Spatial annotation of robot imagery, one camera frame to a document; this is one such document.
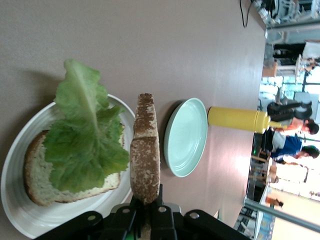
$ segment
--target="bottle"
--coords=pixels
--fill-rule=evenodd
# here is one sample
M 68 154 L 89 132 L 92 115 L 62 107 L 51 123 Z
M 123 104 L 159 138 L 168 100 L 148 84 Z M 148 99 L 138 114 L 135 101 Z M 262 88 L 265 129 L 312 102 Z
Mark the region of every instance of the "bottle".
M 265 111 L 213 106 L 208 112 L 208 124 L 226 128 L 241 129 L 263 134 L 269 127 L 286 128 L 271 121 Z

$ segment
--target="black bag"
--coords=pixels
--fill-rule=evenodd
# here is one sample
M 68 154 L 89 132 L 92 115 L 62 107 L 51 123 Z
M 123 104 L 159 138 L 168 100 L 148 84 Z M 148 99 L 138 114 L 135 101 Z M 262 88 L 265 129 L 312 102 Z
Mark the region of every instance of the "black bag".
M 271 121 L 280 122 L 294 117 L 301 120 L 309 119 L 312 115 L 311 106 L 311 101 L 309 103 L 293 102 L 286 105 L 271 102 L 266 109 Z M 303 108 L 305 111 L 299 111 L 297 108 Z
M 275 132 L 272 131 L 270 128 L 262 134 L 261 149 L 263 152 L 267 152 L 267 151 L 271 152 L 272 149 L 274 148 L 272 144 L 272 139 L 274 138 L 274 134 Z

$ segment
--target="screw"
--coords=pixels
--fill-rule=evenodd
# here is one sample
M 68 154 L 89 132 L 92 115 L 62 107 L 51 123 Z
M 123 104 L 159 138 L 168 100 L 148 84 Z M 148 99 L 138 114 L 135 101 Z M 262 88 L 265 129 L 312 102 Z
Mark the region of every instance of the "screw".
M 200 216 L 199 216 L 199 214 L 198 213 L 196 213 L 196 212 L 192 212 L 192 213 L 190 213 L 190 218 L 192 218 L 192 219 L 198 219 L 198 218 L 200 218 Z
M 167 209 L 166 209 L 166 207 L 164 207 L 164 206 L 160 206 L 160 207 L 158 208 L 158 212 L 159 212 L 159 213 L 164 213 L 165 211 L 167 211 Z
M 122 210 L 122 212 L 123 212 L 124 214 L 130 213 L 130 209 L 129 209 L 129 208 L 125 208 L 125 209 Z
M 95 220 L 96 219 L 96 216 L 95 215 L 91 215 L 91 216 L 88 216 L 88 221 L 92 221 L 92 220 Z

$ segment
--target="bread crust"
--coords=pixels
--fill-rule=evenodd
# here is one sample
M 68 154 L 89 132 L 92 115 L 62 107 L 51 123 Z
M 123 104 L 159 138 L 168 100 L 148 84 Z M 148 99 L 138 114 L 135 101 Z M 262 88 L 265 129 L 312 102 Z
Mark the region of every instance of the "bread crust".
M 32 142 L 29 144 L 26 153 L 24 155 L 24 163 L 23 163 L 23 183 L 24 189 L 26 194 L 28 195 L 29 199 L 33 201 L 35 204 L 39 206 L 43 206 L 41 201 L 38 201 L 37 197 L 35 196 L 32 188 L 31 188 L 31 168 L 32 168 L 32 160 L 35 157 L 37 147 L 43 142 L 45 139 L 48 130 L 44 130 L 40 132 Z
M 117 189 L 118 187 L 119 187 L 119 185 L 120 185 L 120 180 L 121 180 L 121 177 L 120 177 L 120 174 L 119 173 L 115 173 L 115 174 L 117 174 L 118 176 L 118 184 L 117 185 L 115 185 L 114 187 L 112 187 L 112 188 L 108 188 L 108 189 L 106 189 L 106 190 L 104 190 L 104 191 L 101 191 L 101 192 L 98 192 L 98 193 L 93 193 L 93 194 L 91 194 L 91 195 L 88 195 L 88 196 L 86 196 L 86 197 L 81 197 L 81 198 L 78 198 L 77 200 L 73 200 L 73 201 L 60 201 L 60 200 L 55 200 L 55 202 L 56 203 L 60 203 L 60 204 L 68 204 L 68 203 L 74 203 L 74 202 L 77 202 L 77 201 L 79 201 L 79 200 L 83 200 L 83 199 L 88 199 L 88 198 L 91 198 L 91 197 L 93 197 L 93 196 L 97 196 L 97 195 L 99 195 L 99 194 L 104 194 L 104 193 L 106 193 L 106 192 L 108 192 L 108 191 L 110 191 L 110 190 L 115 190 L 115 189 Z
M 160 145 L 153 95 L 138 96 L 130 144 L 130 183 L 133 195 L 145 205 L 152 203 L 160 188 Z

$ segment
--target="whole wheat bread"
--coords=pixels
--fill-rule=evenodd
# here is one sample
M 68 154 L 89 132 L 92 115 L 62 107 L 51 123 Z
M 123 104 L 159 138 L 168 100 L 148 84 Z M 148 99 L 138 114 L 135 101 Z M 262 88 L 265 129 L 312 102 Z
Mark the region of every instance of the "whole wheat bread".
M 159 195 L 160 147 L 153 95 L 138 96 L 130 145 L 130 183 L 133 195 L 145 205 Z

